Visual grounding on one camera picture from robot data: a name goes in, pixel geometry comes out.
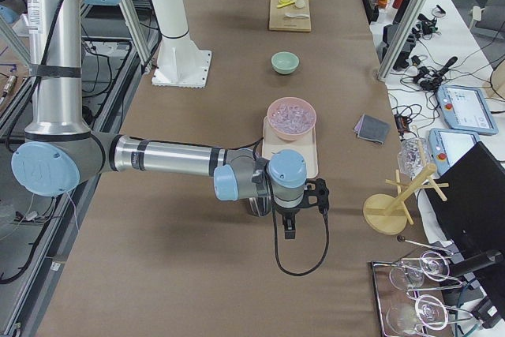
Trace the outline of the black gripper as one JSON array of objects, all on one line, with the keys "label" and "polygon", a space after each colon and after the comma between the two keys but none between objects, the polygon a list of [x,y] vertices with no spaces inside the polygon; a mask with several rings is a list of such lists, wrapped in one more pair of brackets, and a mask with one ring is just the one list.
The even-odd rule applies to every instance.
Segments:
[{"label": "black gripper", "polygon": [[284,208],[280,205],[275,206],[275,210],[282,216],[282,224],[284,228],[284,238],[296,238],[296,214],[300,208]]}]

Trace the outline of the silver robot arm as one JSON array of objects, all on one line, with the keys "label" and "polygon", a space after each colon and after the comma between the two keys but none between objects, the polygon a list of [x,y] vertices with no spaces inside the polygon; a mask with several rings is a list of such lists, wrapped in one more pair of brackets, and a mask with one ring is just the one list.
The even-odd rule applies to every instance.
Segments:
[{"label": "silver robot arm", "polygon": [[270,159],[247,148],[140,139],[90,129],[82,115],[80,7],[84,0],[27,0],[33,119],[11,158],[28,191],[56,197],[107,171],[128,169],[208,176],[220,200],[264,199],[286,238],[308,206],[305,160],[287,149]]}]

